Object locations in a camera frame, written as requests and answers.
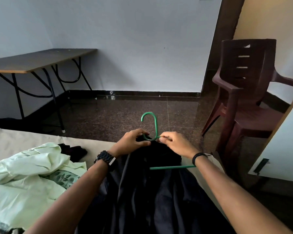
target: green hanger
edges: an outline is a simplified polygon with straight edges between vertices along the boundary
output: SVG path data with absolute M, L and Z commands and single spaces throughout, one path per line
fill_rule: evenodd
M 153 112 L 146 112 L 142 115 L 141 117 L 141 122 L 143 122 L 143 118 L 145 117 L 145 115 L 147 114 L 151 114 L 153 117 L 154 117 L 154 123 L 155 123 L 155 138 L 154 139 L 148 139 L 145 134 L 143 134 L 143 137 L 144 139 L 148 140 L 148 141 L 154 141 L 156 140 L 157 138 L 159 138 L 158 136 L 158 130 L 157 130 L 157 118 L 156 118 L 156 115 L 153 113 Z
M 158 130 L 157 130 L 157 118 L 156 115 L 153 112 L 146 112 L 142 115 L 141 117 L 141 122 L 143 122 L 143 118 L 145 117 L 145 115 L 147 114 L 151 114 L 154 117 L 154 123 L 155 123 L 155 138 L 154 139 L 148 139 L 145 134 L 143 134 L 144 139 L 148 140 L 148 141 L 154 141 L 157 138 L 160 138 L 160 136 L 158 136 Z M 166 167 L 151 167 L 150 170 L 161 170 L 161 169 L 179 169 L 179 168 L 195 168 L 195 165 L 184 165 L 184 166 L 166 166 Z

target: person's left hand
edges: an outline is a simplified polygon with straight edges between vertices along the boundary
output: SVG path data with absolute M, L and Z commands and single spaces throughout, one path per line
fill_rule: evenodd
M 126 132 L 126 134 L 108 150 L 108 153 L 113 157 L 118 158 L 119 156 L 129 154 L 140 147 L 151 145 L 151 141 L 136 141 L 136 138 L 142 134 L 148 135 L 149 133 L 141 128 Z

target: table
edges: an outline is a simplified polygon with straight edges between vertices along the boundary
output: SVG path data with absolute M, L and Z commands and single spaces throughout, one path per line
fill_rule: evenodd
M 56 112 L 59 118 L 60 125 L 62 132 L 65 133 L 65 128 L 63 125 L 63 121 L 61 118 L 60 110 L 59 107 L 56 104 L 56 97 L 54 94 L 53 86 L 50 80 L 50 76 L 48 71 L 46 70 L 47 66 L 51 66 L 52 70 L 55 73 L 55 76 L 57 77 L 58 81 L 60 82 L 64 93 L 66 94 L 67 91 L 65 90 L 63 86 L 64 83 L 75 83 L 77 82 L 81 76 L 84 78 L 86 84 L 88 85 L 89 89 L 91 89 L 85 75 L 83 74 L 81 70 L 81 56 L 90 54 L 93 52 L 96 52 L 97 49 L 65 49 L 65 48 L 54 48 L 54 49 L 48 49 L 44 51 L 39 51 L 39 52 L 32 52 L 32 53 L 27 53 L 27 54 L 22 54 L 22 55 L 16 55 L 16 56 L 11 56 L 11 57 L 3 57 L 0 58 L 0 77 L 3 78 L 6 82 L 14 86 L 15 92 L 16 92 L 16 97 L 17 97 L 17 102 L 20 108 L 21 112 L 21 117 L 24 119 L 24 112 L 23 112 L 23 107 L 21 103 L 21 98 L 20 98 L 20 93 L 22 92 L 24 94 L 27 94 L 32 97 L 36 98 L 53 98 Z M 74 81 L 65 81 L 62 80 L 59 77 L 58 73 L 58 63 L 64 62 L 66 60 L 73 60 L 73 62 L 76 64 L 78 70 L 79 70 L 79 75 L 78 78 Z M 37 69 L 42 69 L 47 77 L 48 84 L 43 81 L 36 73 L 35 70 Z M 13 82 L 10 81 L 8 78 L 6 78 L 2 73 L 11 73 L 12 74 L 12 79 Z M 35 95 L 32 93 L 29 93 L 17 86 L 17 81 L 15 74 L 26 74 L 26 73 L 31 73 L 35 78 L 37 78 L 48 90 L 50 90 L 51 95 Z

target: white door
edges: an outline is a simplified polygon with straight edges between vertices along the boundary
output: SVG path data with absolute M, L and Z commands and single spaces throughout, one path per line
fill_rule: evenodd
M 293 103 L 249 174 L 293 181 Z

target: hanger hook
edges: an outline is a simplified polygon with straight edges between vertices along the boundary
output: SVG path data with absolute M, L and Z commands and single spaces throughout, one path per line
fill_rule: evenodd
M 142 117 L 141 117 L 141 122 L 143 122 L 143 118 L 144 118 L 145 115 L 147 115 L 147 114 L 151 114 L 151 115 L 154 117 L 154 123 L 155 123 L 155 138 L 154 138 L 154 139 L 148 139 L 148 138 L 145 136 L 145 134 L 143 134 L 143 137 L 144 137 L 144 139 L 146 139 L 146 140 L 148 140 L 148 141 L 154 141 L 154 140 L 156 140 L 157 138 L 159 138 L 159 136 L 158 136 L 158 130 L 157 130 L 157 118 L 156 118 L 156 116 L 155 116 L 155 114 L 154 114 L 153 112 L 146 112 L 146 113 L 144 113 L 144 114 L 142 115 Z

